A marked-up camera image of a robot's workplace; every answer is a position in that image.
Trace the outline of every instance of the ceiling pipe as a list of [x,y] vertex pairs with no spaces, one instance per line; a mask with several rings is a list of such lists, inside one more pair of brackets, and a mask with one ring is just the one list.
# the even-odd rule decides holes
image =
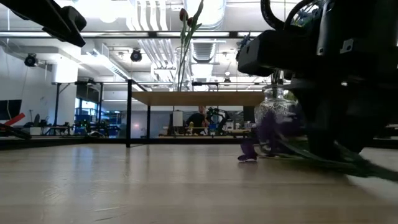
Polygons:
[[[147,23],[147,1],[146,0],[139,0],[139,3],[141,5],[141,16],[140,16],[140,24],[144,30],[150,30],[148,23]],[[166,63],[164,62],[161,52],[159,48],[156,46],[155,40],[154,39],[149,39],[149,46],[150,50],[153,51],[154,57],[160,62],[162,65],[162,68],[166,68]]]
[[[138,22],[138,5],[136,0],[130,0],[131,5],[131,13],[129,17],[126,18],[126,25],[129,30],[137,30],[141,31],[141,26]],[[138,40],[138,44],[144,49],[144,52],[149,57],[149,60],[154,63],[157,67],[161,67],[162,65],[154,58],[153,52],[150,51],[149,43],[147,40]]]
[[[199,0],[183,0],[184,7],[190,14],[196,11],[199,2]],[[198,21],[198,23],[202,23],[199,30],[220,29],[224,20],[225,9],[226,0],[205,0],[204,8]],[[214,43],[193,43],[190,47],[192,49],[193,59],[198,62],[197,65],[192,67],[192,73],[194,75],[199,73],[203,74],[203,66],[201,66],[200,63],[209,63],[213,61],[218,46]],[[209,68],[208,73],[205,74],[208,78],[211,77],[213,66],[211,65]]]
[[[150,6],[150,19],[149,19],[149,23],[150,26],[152,27],[152,30],[154,31],[159,31],[159,27],[157,26],[157,18],[156,18],[156,1],[155,0],[149,0],[149,6]],[[159,44],[159,46],[162,48],[163,50],[163,54],[160,54],[159,57],[162,59],[162,61],[167,61],[167,65],[169,67],[173,67],[173,65],[170,64],[170,55],[166,49],[165,46],[165,42],[163,42],[163,40],[157,40],[157,43]]]
[[[160,10],[160,17],[159,17],[160,27],[162,28],[162,31],[168,31],[169,28],[167,27],[167,22],[166,22],[167,21],[166,20],[166,0],[159,1],[159,10]],[[172,65],[177,66],[171,40],[170,39],[162,39],[162,41],[165,43],[166,51],[170,55],[170,63]]]

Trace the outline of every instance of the glass vase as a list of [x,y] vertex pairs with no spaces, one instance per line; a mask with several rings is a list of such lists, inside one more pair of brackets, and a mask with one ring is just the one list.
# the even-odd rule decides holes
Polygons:
[[174,91],[184,90],[190,81],[190,49],[177,47],[175,49],[177,69],[173,78]]
[[284,89],[280,85],[265,86],[263,92],[264,101],[254,109],[257,136],[260,143],[275,148],[281,136],[299,134],[302,118],[298,115],[296,102],[284,98]]

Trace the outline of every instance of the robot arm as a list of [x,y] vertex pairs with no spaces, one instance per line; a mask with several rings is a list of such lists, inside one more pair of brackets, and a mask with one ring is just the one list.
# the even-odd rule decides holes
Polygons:
[[207,115],[208,115],[208,118],[210,118],[213,115],[217,115],[217,116],[221,116],[222,117],[220,123],[218,124],[218,129],[217,129],[217,131],[219,133],[223,133],[224,132],[223,131],[223,127],[226,124],[227,120],[229,120],[231,118],[227,111],[221,110],[221,109],[218,109],[218,108],[209,108],[208,111],[207,111]]
[[301,1],[281,22],[262,0],[264,19],[275,30],[242,48],[238,70],[263,77],[289,71],[310,151],[339,159],[335,142],[360,152],[398,109],[391,103],[398,89],[398,1],[318,1],[311,22],[293,28],[294,15],[312,2]]
[[53,37],[82,47],[86,43],[80,35],[86,19],[71,6],[61,8],[54,0],[0,0],[13,13],[24,20],[43,26],[43,31]]

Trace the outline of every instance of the wooden table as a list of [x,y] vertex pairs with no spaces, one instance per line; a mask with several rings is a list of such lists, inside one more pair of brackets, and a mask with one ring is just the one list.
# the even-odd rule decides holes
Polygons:
[[232,139],[233,136],[159,136],[160,139]]
[[[237,145],[84,144],[0,151],[0,223],[396,224],[398,185]],[[398,153],[363,156],[398,169]]]
[[133,92],[132,97],[148,106],[256,106],[261,92]]

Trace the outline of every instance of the man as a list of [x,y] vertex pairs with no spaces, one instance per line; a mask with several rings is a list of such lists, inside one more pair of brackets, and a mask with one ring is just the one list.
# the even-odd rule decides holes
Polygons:
[[193,122],[194,134],[200,134],[209,125],[209,121],[206,118],[206,106],[199,106],[198,110],[199,112],[191,115],[186,122],[187,126]]

